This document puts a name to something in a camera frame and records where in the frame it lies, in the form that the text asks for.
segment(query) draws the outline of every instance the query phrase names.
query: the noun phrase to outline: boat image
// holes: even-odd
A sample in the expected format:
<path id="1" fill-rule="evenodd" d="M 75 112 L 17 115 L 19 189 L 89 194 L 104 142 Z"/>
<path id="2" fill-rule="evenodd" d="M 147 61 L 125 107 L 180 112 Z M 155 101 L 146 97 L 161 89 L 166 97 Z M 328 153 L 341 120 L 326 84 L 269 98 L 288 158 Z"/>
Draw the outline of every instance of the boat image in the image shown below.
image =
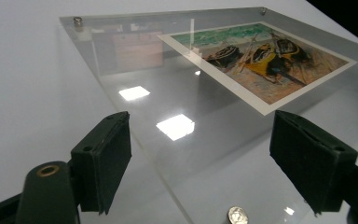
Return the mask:
<path id="1" fill-rule="evenodd" d="M 229 45 L 204 59 L 216 67 L 227 68 L 231 63 L 238 60 L 240 56 L 240 49 Z"/>
<path id="2" fill-rule="evenodd" d="M 279 80 L 286 77 L 300 86 L 306 86 L 305 81 L 289 75 L 288 72 L 294 63 L 304 64 L 310 61 L 307 52 L 293 41 L 279 37 L 272 31 L 270 35 L 269 41 L 258 45 L 255 35 L 244 53 L 240 53 L 235 46 L 228 46 L 209 55 L 205 60 L 219 68 L 232 66 L 235 69 L 234 75 L 247 68 L 273 84 L 280 84 Z"/>

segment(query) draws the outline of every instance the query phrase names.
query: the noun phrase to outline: black background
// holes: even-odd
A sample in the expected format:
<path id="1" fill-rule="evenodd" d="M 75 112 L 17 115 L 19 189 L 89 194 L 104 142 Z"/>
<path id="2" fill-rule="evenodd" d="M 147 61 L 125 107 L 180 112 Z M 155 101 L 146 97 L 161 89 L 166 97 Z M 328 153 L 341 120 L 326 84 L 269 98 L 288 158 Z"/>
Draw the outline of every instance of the black background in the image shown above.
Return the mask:
<path id="1" fill-rule="evenodd" d="M 325 15 L 358 37 L 358 0 L 308 0 Z"/>

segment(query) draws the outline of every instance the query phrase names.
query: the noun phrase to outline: white surface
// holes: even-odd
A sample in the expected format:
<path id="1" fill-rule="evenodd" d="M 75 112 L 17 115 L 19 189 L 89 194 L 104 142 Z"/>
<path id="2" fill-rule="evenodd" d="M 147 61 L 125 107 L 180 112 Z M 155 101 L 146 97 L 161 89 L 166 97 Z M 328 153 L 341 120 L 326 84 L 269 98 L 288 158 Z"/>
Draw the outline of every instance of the white surface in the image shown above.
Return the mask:
<path id="1" fill-rule="evenodd" d="M 23 178 L 36 165 L 68 161 L 72 147 L 116 112 L 61 27 L 61 16 L 262 6 L 358 42 L 303 0 L 174 3 L 0 1 L 0 201 L 20 193 Z"/>

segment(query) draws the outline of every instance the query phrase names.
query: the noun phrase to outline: painting print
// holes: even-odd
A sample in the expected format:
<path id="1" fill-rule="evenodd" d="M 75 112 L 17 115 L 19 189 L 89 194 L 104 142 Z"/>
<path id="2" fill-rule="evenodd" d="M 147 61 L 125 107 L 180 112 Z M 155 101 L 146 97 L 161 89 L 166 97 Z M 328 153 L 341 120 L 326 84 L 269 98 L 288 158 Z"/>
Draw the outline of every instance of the painting print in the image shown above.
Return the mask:
<path id="1" fill-rule="evenodd" d="M 355 64 L 264 22 L 160 38 L 263 115 Z"/>

